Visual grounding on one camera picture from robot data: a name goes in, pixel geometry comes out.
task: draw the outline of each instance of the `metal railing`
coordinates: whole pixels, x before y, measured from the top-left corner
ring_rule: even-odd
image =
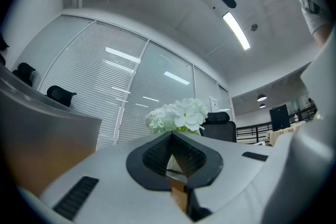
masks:
[[[295,122],[295,115],[298,116],[299,121],[311,121],[316,114],[316,107],[311,106],[289,115],[290,123]],[[245,127],[237,128],[237,142],[244,144],[255,144],[261,141],[265,141],[266,145],[269,145],[269,139],[266,137],[267,131],[272,130],[272,123],[265,122]]]

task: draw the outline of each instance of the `white ceiling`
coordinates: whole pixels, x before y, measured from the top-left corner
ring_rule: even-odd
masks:
[[[255,91],[232,98],[235,115],[259,110],[262,103],[271,109],[307,93],[308,90],[300,79],[304,70],[305,67]],[[260,94],[265,94],[267,99],[258,102],[257,98]]]
[[[84,6],[107,0],[83,0]],[[297,0],[237,0],[230,12],[251,48],[244,51],[222,16],[221,0],[108,0],[155,17],[194,42],[197,51],[229,81],[266,69],[288,55],[299,54],[313,39]],[[64,0],[71,7],[72,0]],[[250,30],[258,24],[256,32]]]

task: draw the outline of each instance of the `desk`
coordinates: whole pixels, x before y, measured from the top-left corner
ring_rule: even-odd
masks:
[[[277,130],[277,131],[267,131],[266,137],[269,139],[269,143],[274,146],[275,142],[277,141],[278,137],[282,134],[288,134],[288,133],[295,133],[303,124],[305,124],[305,121],[299,121],[297,123],[292,123],[290,127]]]

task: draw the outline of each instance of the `white table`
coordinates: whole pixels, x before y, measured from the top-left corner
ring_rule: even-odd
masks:
[[[266,137],[269,139],[269,143],[274,146],[275,142],[277,141],[278,137],[282,134],[289,134],[289,133],[295,133],[303,124],[305,124],[305,121],[299,121],[297,123],[290,124],[290,127],[277,130],[277,131],[267,131]]]

